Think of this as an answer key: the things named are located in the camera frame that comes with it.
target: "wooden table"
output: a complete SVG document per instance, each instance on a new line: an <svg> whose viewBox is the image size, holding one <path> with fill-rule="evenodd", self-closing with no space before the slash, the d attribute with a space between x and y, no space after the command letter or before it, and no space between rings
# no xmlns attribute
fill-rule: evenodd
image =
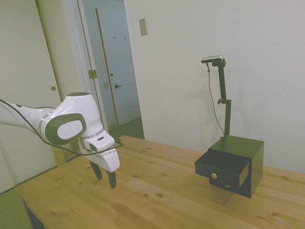
<svg viewBox="0 0 305 229"><path fill-rule="evenodd" d="M202 153L123 136L111 189L79 157L16 189L50 229L305 229L305 175L264 167L251 199L195 174Z"/></svg>

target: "black cabinet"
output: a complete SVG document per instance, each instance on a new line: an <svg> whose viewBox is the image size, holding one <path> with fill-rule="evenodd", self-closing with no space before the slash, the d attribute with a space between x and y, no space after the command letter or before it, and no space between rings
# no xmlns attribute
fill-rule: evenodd
<svg viewBox="0 0 305 229"><path fill-rule="evenodd" d="M226 135L195 162L210 184L251 198L263 175L264 142Z"/></svg>

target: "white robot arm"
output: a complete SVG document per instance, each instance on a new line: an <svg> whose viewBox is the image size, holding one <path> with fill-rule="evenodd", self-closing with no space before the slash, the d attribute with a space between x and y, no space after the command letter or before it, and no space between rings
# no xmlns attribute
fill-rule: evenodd
<svg viewBox="0 0 305 229"><path fill-rule="evenodd" d="M115 147L111 147L115 144L114 138L104 130L100 122L100 114L92 95L69 94L56 109L31 108L0 101L0 124L24 127L39 135L44 142L56 146L78 138L81 154L90 160L97 178L102 178L99 169L101 166L107 170L111 187L115 187L115 170L120 166L119 157Z"/></svg>

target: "drawer knob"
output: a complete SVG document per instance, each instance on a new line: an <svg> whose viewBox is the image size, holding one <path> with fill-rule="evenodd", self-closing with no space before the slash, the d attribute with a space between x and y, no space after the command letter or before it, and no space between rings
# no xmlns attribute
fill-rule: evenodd
<svg viewBox="0 0 305 229"><path fill-rule="evenodd" d="M216 178L217 178L216 173L212 173L212 177L213 177L214 179L216 179Z"/></svg>

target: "electrical cord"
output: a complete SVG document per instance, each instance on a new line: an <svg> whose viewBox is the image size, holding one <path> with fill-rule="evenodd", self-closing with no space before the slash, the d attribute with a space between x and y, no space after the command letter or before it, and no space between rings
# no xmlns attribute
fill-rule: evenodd
<svg viewBox="0 0 305 229"><path fill-rule="evenodd" d="M118 146L114 146L112 148L108 148L108 149L105 149L105 150L102 150L102 151L99 151L99 152L94 152L94 153L89 153L89 154L82 154L82 153L77 153L73 150L70 150L70 149L67 149L67 148L64 148L64 147L61 147L61 146L57 146L57 145L54 145L52 143L49 143L47 141L45 141L41 136L40 134L38 133L38 131L35 129L35 127L33 127L33 125L15 108L13 107L12 105L10 105L9 103L5 102L4 100L0 99L0 102L6 104L7 106L9 106L10 108L12 108L17 114L20 115L21 118L23 118L23 120L33 129L33 131L35 132L35 134L41 139L41 141L43 141L45 144L48 144L50 146L53 146L53 147L56 147L56 148L59 148L59 149L63 149L63 150L66 150L66 151L69 151L73 154L76 154L76 155L79 155L79 156L90 156L90 155L95 155L95 154L100 154L100 153L103 153L103 152L106 152L108 150L111 150L111 149L116 149L116 148L119 148L121 146L123 146L123 143L121 142L116 142L117 144L119 144Z"/></svg>
<svg viewBox="0 0 305 229"><path fill-rule="evenodd" d="M215 115L216 121L217 121L217 123L218 123L218 125L219 125L219 127L220 127L220 129L221 129L221 131L222 131L222 133L223 133L223 135L224 135L224 131L223 131L223 129L221 128L221 126L220 126L220 124L219 124L219 121L218 121L218 118L217 118L216 112L215 112L215 106L214 106L214 101L213 101L213 96L212 96L211 86L210 86L210 71L211 71L211 70L210 70L210 68L209 68L209 64L208 64L208 63L206 63L206 66L208 67L208 73L209 73L209 90L210 90L210 95L211 95L211 99L212 99L214 115Z"/></svg>

